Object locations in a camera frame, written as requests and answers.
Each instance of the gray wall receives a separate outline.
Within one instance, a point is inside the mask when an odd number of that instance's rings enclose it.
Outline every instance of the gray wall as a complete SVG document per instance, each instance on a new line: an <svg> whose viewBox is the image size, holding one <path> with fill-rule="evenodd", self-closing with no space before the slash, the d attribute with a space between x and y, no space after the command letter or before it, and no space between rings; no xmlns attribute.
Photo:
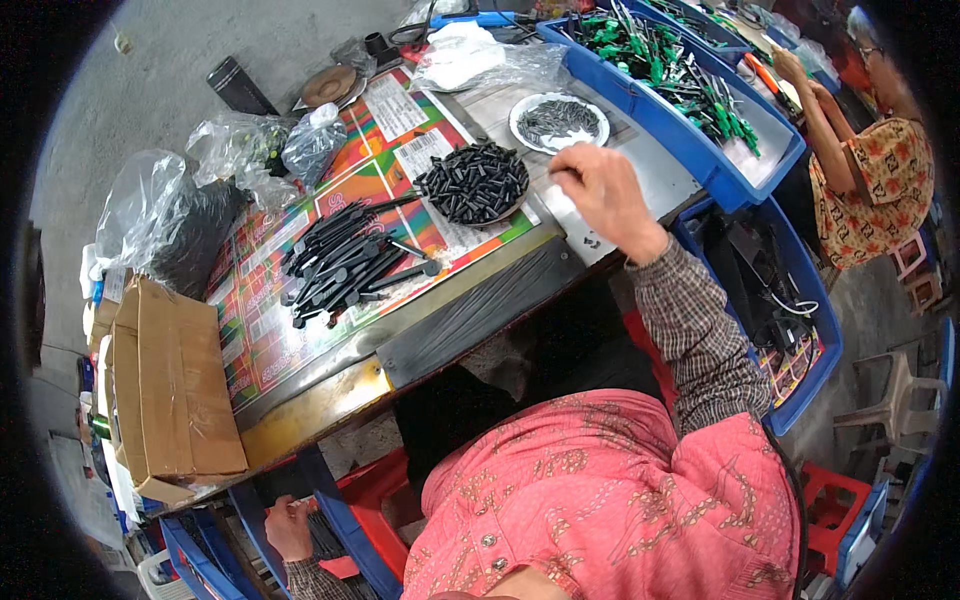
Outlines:
<svg viewBox="0 0 960 600"><path fill-rule="evenodd" d="M411 4L127 2L113 23L130 38L132 52L116 52L107 25L67 88L40 157L31 218L43 229L44 342L85 352L80 251L93 242L113 178L136 151L164 148L182 154L197 124L226 108L205 81L220 60L236 57L284 111L336 44L371 31L386 34ZM63 375L60 383L76 378L75 360L68 352L43 351L44 366Z"/></svg>

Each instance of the orange handle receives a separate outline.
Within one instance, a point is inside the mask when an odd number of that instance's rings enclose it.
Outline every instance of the orange handle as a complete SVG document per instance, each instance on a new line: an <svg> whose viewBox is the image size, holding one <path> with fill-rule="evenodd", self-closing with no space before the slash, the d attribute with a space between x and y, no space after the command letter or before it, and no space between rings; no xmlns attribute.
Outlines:
<svg viewBox="0 0 960 600"><path fill-rule="evenodd" d="M763 82L767 84L767 87L770 88L770 91L772 91L775 95L780 91L780 86L777 85L777 81L772 75L770 75L770 71L768 71L767 67L763 66L763 64L757 60L753 54L748 52L743 55L743 59L754 68Z"/></svg>

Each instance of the white plate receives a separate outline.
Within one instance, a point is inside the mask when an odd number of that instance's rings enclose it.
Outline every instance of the white plate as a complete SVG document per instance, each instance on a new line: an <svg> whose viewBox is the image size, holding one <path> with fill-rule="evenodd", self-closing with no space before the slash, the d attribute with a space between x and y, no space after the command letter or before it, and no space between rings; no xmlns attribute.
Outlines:
<svg viewBox="0 0 960 600"><path fill-rule="evenodd" d="M560 92L548 92L544 94L534 94L532 96L527 96L523 100L517 102L513 108L510 110L510 131L516 139L520 141L521 144L530 148L531 150L536 150L537 152L543 152L554 156L558 151L552 150L550 148L544 148L542 146L537 146L531 144L527 141L527 138L520 135L520 131L516 128L516 122L519 120L520 115L526 112L527 110L532 110L544 102L550 100L564 100L567 102L575 102L578 105L586 107L590 112L596 115L597 121L599 121L600 133L593 137L589 141L591 144L596 144L597 146L603 146L607 143L607 139L610 137L610 121L607 119L607 115L603 113L603 110L587 102L583 98L577 96L571 96L570 94L562 94Z"/></svg>

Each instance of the white cable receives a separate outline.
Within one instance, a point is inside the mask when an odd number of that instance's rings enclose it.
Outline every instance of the white cable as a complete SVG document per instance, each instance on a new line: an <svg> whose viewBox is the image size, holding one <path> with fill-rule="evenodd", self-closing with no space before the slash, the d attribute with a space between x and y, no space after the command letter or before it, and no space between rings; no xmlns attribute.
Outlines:
<svg viewBox="0 0 960 600"><path fill-rule="evenodd" d="M795 314L795 315L800 315L801 317L805 317L806 315L812 314L813 311L815 311L815 310L817 310L818 308L820 308L820 303L817 302L816 300L804 300L803 302L797 302L797 308L800 308L801 306L810 306L811 304L813 305L813 307L810 308L810 309L808 309L808 310L805 310L805 311L799 311L799 310L796 310L796 309L794 309L794 308L790 308L789 306L787 306L786 304L784 304L783 301L782 301L781 299L777 298L777 295L774 294L773 292L770 293L770 297L773 298L774 301L775 301L777 304L779 304L779 305L780 305L780 308L782 308L783 310L785 310L785 311L787 311L787 312L789 312L789 313L793 313L793 314Z"/></svg>

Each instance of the hand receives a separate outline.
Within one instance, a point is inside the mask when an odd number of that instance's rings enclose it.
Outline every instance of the hand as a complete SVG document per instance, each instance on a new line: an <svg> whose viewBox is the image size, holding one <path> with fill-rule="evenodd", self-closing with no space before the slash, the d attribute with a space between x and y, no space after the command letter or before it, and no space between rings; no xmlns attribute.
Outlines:
<svg viewBox="0 0 960 600"><path fill-rule="evenodd" d="M313 556L313 543L310 530L306 527L307 503L292 505L292 495L283 495L276 499L274 508L264 523L267 529L267 541L286 563L302 561Z"/></svg>
<svg viewBox="0 0 960 600"><path fill-rule="evenodd" d="M797 55L779 46L774 47L773 53L774 69L777 71L777 74L790 82L794 87L803 86L807 81L806 67L800 62Z"/></svg>
<svg viewBox="0 0 960 600"><path fill-rule="evenodd" d="M832 108L836 104L836 99L833 97L833 94L830 93L830 90L823 87L823 85L817 80L807 80L807 83L810 85L810 89L813 90L813 95L817 98L817 102L820 104L820 108Z"/></svg>
<svg viewBox="0 0 960 600"><path fill-rule="evenodd" d="M550 174L587 224L637 264L649 264L666 250L666 231L650 215L624 155L579 142L553 157Z"/></svg>

